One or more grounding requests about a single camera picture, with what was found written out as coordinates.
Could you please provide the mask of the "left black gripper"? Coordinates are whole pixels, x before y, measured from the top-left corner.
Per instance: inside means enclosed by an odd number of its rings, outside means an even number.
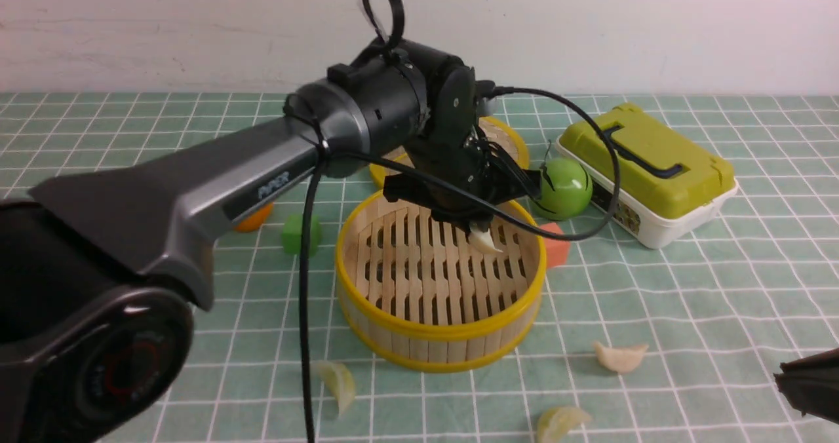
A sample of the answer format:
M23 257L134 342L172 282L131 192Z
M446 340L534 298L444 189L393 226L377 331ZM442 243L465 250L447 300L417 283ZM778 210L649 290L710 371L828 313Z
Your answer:
M494 214L471 198L499 205L521 197L539 199L541 172L521 167L497 139L474 125L454 144L438 144L416 136L404 145L410 166L426 177L455 187L444 189L426 178L407 172L386 176L383 195L389 202L407 201L432 213L435 221L446 222L462 231L488 230Z

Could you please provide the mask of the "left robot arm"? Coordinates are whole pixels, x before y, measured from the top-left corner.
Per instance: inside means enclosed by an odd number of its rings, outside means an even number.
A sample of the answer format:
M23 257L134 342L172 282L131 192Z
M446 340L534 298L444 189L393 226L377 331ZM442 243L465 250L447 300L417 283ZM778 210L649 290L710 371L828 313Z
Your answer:
M306 178L348 177L404 148L418 175L385 196L470 237L537 177L478 131L497 96L461 58L371 42L281 118L128 168L48 178L2 202L2 441L93 442L174 381L191 305L214 303L213 247Z

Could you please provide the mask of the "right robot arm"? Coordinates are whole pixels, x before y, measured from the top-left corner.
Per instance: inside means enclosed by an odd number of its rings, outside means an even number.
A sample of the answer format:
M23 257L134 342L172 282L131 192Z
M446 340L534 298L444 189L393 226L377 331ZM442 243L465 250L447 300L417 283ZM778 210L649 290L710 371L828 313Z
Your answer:
M778 391L802 416L838 424L838 349L782 362L773 377Z

